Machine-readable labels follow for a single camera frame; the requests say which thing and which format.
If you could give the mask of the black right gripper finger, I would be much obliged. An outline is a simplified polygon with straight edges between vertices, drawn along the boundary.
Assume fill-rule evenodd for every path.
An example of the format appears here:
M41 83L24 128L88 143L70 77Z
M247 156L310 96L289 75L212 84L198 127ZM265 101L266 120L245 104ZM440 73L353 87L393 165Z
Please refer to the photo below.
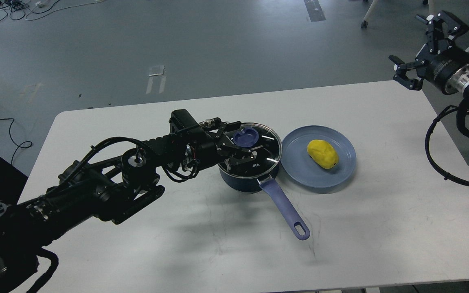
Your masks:
M428 51L445 51L456 46L456 39L469 31L469 25L451 12L440 11L437 15L416 15L426 25L426 46Z
M409 63L402 61L398 56L389 55L388 59L393 62L394 64L394 75L393 80L398 82L400 85L404 86L406 89L420 91L424 84L424 75L420 77L418 74L418 78L409 78L408 72L418 70L425 70L427 61L425 60L416 60Z

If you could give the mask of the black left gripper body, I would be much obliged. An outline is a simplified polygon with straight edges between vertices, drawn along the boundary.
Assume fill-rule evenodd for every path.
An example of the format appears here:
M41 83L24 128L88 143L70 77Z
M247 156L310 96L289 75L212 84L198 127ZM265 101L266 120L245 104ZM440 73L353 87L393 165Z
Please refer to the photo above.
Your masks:
M198 171L214 167L221 161L215 144L216 133L212 130L218 130L219 120L206 120L186 130L186 141L194 149L194 159L198 161Z

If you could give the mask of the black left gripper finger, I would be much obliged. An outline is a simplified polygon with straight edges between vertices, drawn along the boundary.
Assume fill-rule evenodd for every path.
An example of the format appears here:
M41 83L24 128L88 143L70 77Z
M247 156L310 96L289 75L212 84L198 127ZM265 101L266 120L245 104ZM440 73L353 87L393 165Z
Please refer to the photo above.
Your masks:
M235 145L233 134L241 127L241 122L222 122L217 124L217 145Z
M220 169L222 171L231 171L233 167L239 167L240 165L252 162L258 156L257 150L262 148L262 145L249 149L238 145L221 145L220 156L223 159L220 161Z

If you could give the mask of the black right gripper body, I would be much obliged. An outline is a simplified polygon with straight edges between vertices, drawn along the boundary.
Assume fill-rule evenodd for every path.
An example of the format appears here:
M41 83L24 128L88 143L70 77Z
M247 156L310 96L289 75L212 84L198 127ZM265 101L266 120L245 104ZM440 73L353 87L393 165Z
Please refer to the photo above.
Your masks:
M424 45L417 54L417 61L422 62L417 75L442 94L469 94L469 53L454 46L446 50L430 50Z

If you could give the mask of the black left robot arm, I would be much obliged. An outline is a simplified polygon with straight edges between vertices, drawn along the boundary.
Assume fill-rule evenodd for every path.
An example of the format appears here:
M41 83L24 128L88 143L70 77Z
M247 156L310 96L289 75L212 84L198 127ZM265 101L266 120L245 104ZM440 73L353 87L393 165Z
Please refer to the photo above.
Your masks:
M162 137L117 136L92 146L59 175L57 186L37 198L17 204L0 196L0 293L37 273L42 257L50 267L28 290L38 292L59 265L58 256L45 247L90 217L118 225L160 198L164 186L158 183L158 168L171 181L185 182L221 162L240 166L257 158L251 147L238 146L227 135L241 122L197 122L178 109L169 124L169 134Z

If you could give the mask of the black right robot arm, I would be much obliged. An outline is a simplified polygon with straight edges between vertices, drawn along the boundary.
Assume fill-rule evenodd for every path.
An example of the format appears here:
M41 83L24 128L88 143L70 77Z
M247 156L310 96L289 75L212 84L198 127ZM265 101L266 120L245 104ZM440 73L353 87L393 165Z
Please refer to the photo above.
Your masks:
M416 19L426 25L426 42L415 61L406 63L397 56L389 56L394 63L393 80L409 90L419 91L424 81L428 81L444 95L462 94L460 104L444 110L435 122L456 111L457 129L469 138L466 126L469 116L469 52L455 43L456 38L469 31L469 26L448 11L427 17L416 15Z

